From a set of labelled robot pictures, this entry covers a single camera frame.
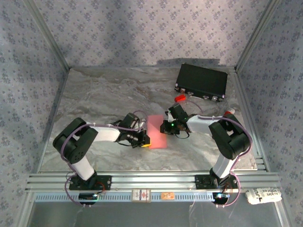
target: label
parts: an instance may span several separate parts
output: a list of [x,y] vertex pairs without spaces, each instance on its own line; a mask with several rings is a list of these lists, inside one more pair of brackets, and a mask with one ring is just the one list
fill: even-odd
[[175,194],[173,192],[162,192],[161,199],[162,200],[174,200]]
[[150,189],[133,189],[132,190],[133,202],[151,202]]

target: patterned wallpaper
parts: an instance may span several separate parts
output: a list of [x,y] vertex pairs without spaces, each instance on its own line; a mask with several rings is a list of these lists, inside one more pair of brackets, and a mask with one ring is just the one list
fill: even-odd
[[64,79],[21,0],[0,0],[0,226],[13,226]]
[[36,0],[71,67],[233,66],[267,2]]
[[271,170],[303,226],[303,2],[283,0],[241,72]]

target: black box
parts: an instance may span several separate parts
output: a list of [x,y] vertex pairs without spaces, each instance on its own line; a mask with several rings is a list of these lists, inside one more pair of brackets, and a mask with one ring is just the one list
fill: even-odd
[[175,90],[191,96],[220,102],[225,98],[227,73],[182,64]]

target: marble surface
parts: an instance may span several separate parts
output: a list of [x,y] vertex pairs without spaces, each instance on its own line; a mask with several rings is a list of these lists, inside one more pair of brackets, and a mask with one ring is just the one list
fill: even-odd
[[[40,171],[69,171],[52,142],[76,117],[111,123],[135,110],[144,110],[148,115],[164,114],[178,95],[174,91],[178,72],[179,68],[71,69]],[[190,100],[202,107],[203,116],[219,116],[227,107],[233,107],[244,124],[230,76],[223,102]],[[191,103],[183,104],[183,108],[189,114],[201,114]],[[143,171],[209,170],[219,155],[208,134],[191,133],[186,140],[167,136],[167,141],[166,149],[133,149],[112,142],[94,142],[87,157],[97,171]],[[243,157],[236,168],[256,168],[253,154]]]

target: pink sponge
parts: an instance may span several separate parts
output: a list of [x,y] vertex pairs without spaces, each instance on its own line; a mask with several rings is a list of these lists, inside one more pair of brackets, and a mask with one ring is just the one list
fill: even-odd
[[160,132],[163,124],[163,115],[150,115],[147,120],[147,135],[151,138],[150,149],[167,147],[166,134]]

